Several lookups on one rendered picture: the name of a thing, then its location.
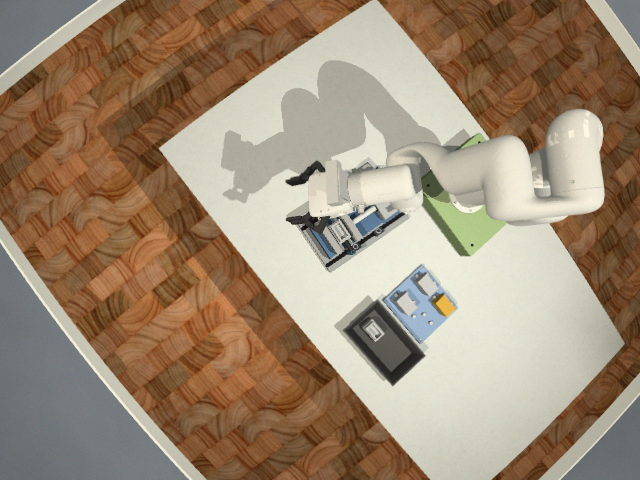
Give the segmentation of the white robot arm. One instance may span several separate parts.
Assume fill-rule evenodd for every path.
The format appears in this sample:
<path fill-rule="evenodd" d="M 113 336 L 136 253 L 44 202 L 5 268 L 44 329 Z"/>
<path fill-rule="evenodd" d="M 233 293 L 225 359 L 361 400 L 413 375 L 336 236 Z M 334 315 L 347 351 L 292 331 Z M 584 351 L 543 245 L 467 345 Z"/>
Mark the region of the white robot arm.
<path fill-rule="evenodd" d="M 490 218 L 512 226 L 554 223 L 602 206 L 602 141 L 600 119 L 571 109 L 552 121 L 545 147 L 531 154 L 518 137 L 503 135 L 453 152 L 430 142 L 412 143 L 392 151 L 386 167 L 350 175 L 337 159 L 326 161 L 327 205 L 341 206 L 344 198 L 358 213 L 384 203 L 399 212 L 416 211 L 423 203 L 422 155 L 458 211 L 473 213 L 485 205 Z"/>

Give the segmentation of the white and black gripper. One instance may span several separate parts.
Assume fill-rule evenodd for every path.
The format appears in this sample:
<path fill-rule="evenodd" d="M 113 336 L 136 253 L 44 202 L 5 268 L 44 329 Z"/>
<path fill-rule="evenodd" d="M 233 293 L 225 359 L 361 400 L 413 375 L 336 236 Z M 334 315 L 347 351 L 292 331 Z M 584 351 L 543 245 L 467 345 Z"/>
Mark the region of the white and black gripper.
<path fill-rule="evenodd" d="M 317 169 L 321 173 L 313 174 Z M 325 171 L 326 170 L 322 164 L 319 161 L 315 161 L 311 166 L 307 167 L 304 173 L 301 173 L 300 176 L 291 177 L 291 179 L 286 180 L 286 183 L 290 186 L 305 184 L 308 181 L 309 199 L 309 212 L 304 217 L 287 217 L 286 221 L 290 222 L 292 225 L 305 224 L 309 229 L 322 234 L 329 219 L 344 216 L 356 211 L 356 207 L 353 206 L 351 201 L 349 202 L 344 198 L 343 205 L 341 206 L 331 207 L 327 205 Z M 320 220 L 318 226 L 312 223 L 316 218 Z"/>

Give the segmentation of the orange block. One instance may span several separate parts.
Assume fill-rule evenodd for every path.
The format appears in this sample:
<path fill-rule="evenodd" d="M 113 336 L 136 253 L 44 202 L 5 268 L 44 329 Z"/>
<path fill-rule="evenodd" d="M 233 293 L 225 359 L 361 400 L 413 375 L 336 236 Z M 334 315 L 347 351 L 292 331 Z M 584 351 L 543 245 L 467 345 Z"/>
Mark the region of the orange block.
<path fill-rule="evenodd" d="M 432 303 L 437 308 L 437 310 L 442 314 L 442 316 L 445 316 L 445 317 L 448 317 L 455 310 L 455 307 L 443 294 L 439 294 L 436 297 L 436 299 L 432 301 Z"/>

